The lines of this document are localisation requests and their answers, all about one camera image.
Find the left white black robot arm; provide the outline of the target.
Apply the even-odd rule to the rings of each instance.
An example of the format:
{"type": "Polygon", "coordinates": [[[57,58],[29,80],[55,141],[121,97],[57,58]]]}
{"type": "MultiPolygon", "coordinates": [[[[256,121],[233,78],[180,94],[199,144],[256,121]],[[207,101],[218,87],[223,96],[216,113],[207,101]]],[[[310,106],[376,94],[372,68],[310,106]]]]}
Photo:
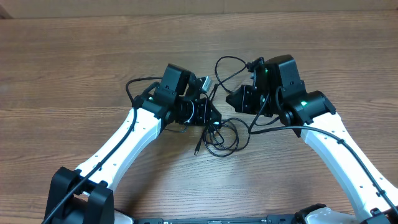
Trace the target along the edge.
{"type": "Polygon", "coordinates": [[[131,96],[126,119],[108,141],[76,169],[59,168],[50,184],[44,223],[134,223],[114,207],[114,192],[143,149],[170,123],[221,125],[221,114],[204,98],[211,78],[167,65],[162,77],[131,96]]]}

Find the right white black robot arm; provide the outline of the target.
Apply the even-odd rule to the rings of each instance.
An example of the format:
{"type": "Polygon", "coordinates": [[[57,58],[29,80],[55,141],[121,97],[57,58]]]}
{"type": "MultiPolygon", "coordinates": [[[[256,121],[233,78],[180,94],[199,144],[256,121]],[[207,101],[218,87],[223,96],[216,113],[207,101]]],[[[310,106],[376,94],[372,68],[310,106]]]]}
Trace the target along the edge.
{"type": "Polygon", "coordinates": [[[293,56],[260,57],[246,68],[252,85],[230,93],[226,102],[238,113],[277,115],[281,130],[293,130],[320,156],[354,210],[348,215],[318,203],[296,212],[292,223],[397,223],[397,187],[355,143],[331,101],[306,91],[293,56]]]}

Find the cardboard backdrop panel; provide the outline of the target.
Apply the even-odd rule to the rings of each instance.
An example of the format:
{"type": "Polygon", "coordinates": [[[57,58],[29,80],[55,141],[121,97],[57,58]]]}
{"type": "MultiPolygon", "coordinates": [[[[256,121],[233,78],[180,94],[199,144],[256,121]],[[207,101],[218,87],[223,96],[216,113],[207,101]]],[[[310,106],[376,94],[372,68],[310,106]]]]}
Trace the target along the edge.
{"type": "Polygon", "coordinates": [[[396,0],[1,0],[1,18],[384,11],[396,0]]]}

